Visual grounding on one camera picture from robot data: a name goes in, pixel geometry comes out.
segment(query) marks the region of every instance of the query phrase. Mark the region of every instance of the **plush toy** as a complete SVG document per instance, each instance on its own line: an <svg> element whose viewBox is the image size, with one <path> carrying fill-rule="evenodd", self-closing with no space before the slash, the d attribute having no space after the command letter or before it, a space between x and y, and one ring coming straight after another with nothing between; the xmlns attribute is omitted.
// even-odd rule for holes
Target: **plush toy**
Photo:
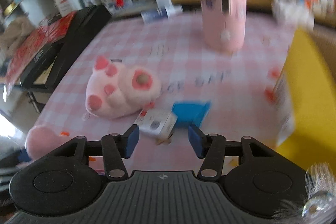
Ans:
<svg viewBox="0 0 336 224"><path fill-rule="evenodd" d="M25 146L28 156L38 160L70 139L69 134L56 135L46 126L35 126L29 130Z"/></svg>
<svg viewBox="0 0 336 224"><path fill-rule="evenodd" d="M98 117L118 118L150 108L160 93L161 82L149 70L127 68L98 56L87 84L85 107Z"/></svg>

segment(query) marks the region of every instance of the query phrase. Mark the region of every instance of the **gingham tablecloth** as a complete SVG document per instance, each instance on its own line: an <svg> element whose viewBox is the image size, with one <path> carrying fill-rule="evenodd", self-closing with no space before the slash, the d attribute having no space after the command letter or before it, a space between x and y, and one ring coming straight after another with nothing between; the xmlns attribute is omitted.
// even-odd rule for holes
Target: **gingham tablecloth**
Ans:
<svg viewBox="0 0 336 224"><path fill-rule="evenodd" d="M163 84L156 107L170 110L175 101L212 101L201 130L228 140L253 136L273 146L278 126L274 105L264 91L275 80L268 74L281 69L294 29L276 25L271 16L248 14L243 48L232 57L209 49L203 42L202 15L184 13L144 25L141 19L108 24L83 51L50 97L36 124L71 137L100 140L110 133L124 133L138 113L115 120L85 116L85 90L98 55L139 64L155 71ZM132 170L199 170L188 142L187 130L176 131L170 145L157 146L140 136L137 147L124 160ZM90 166L101 169L101 162Z"/></svg>

